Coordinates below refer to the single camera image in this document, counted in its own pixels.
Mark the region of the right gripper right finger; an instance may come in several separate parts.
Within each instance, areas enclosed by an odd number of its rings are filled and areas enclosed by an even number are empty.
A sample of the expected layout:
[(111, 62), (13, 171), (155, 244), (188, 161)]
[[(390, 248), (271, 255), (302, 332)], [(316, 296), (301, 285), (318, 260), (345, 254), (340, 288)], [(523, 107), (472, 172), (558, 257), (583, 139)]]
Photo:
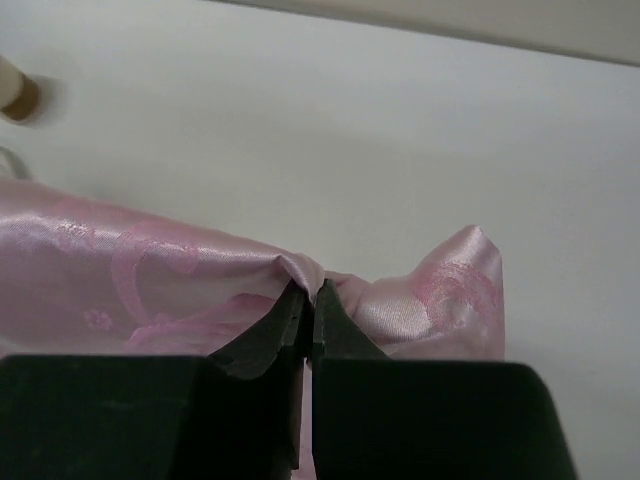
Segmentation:
[(552, 396), (530, 367), (394, 360), (320, 289), (312, 348), (320, 479), (573, 479)]

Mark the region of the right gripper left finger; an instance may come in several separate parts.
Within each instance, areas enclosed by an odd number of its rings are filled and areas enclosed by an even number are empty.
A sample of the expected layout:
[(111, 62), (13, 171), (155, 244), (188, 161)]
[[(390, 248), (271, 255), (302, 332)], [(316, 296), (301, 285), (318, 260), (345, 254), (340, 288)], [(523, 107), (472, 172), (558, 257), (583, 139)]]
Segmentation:
[(209, 356), (13, 355), (5, 479), (287, 479), (299, 465), (306, 296)]

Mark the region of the pink satin rose cloth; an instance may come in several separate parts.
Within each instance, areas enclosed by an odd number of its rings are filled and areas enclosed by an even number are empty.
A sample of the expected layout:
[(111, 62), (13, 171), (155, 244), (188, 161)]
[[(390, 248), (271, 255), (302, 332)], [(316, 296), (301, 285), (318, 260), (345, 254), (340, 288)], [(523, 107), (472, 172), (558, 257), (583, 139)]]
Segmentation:
[(290, 282), (315, 299), (335, 284), (354, 323), (396, 359), (500, 360), (502, 259), (476, 226), (409, 274), (374, 282), (217, 230), (1, 183), (1, 352), (215, 352)]

